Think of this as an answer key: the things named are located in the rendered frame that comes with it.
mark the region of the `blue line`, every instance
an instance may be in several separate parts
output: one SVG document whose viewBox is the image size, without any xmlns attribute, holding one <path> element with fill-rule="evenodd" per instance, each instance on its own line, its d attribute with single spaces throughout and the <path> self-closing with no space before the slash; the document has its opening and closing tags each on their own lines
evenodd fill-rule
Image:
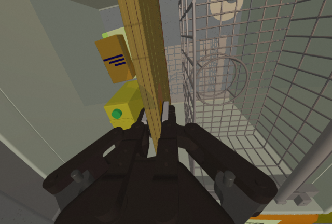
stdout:
<svg viewBox="0 0 332 224">
<path fill-rule="evenodd" d="M 121 63 L 118 63 L 118 64 L 115 64 L 116 66 L 119 66 L 119 65 L 123 65 L 125 64 L 126 62 L 121 62 Z"/>
<path fill-rule="evenodd" d="M 112 62 L 109 62 L 110 64 L 111 63 L 115 63 L 115 62 L 119 62 L 119 61 L 124 61 L 125 59 L 124 58 L 122 58 L 122 59 L 119 59 L 119 60 L 115 60 L 115 61 L 112 61 Z"/>
<path fill-rule="evenodd" d="M 122 56 L 123 56 L 123 54 L 116 55 L 115 57 L 111 57 L 111 58 L 107 58 L 107 59 L 105 59 L 104 62 L 107 62 L 107 61 L 109 61 L 109 60 L 112 60 L 112 59 L 115 59 L 115 58 L 118 58 L 118 57 L 122 57 Z"/>
</svg>

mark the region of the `wooden plank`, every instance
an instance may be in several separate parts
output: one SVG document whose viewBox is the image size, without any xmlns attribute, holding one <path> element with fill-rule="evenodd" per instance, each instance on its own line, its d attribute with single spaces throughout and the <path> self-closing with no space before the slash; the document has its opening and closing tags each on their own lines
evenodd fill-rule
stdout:
<svg viewBox="0 0 332 224">
<path fill-rule="evenodd" d="M 169 101 L 159 0 L 118 0 L 155 151 L 163 101 Z"/>
</svg>

